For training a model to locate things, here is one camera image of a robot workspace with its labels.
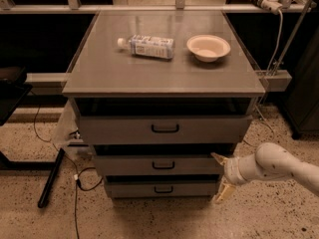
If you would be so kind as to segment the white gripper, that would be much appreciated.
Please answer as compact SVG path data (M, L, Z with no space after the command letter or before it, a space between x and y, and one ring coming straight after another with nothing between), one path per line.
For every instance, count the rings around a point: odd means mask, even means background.
M242 176L239 166L239 157L227 158L213 152L211 156L220 164L224 165L224 176L219 184L217 193L213 197L216 204L223 203L235 191L235 185L243 185L247 180Z

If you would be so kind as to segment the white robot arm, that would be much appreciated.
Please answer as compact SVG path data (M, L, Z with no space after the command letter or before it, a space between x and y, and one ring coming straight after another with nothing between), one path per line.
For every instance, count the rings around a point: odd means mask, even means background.
M223 167L223 176L213 202L223 203L237 186L254 180L293 179L310 192L319 195L319 167L303 162L282 146L262 143L253 154L244 157L211 155Z

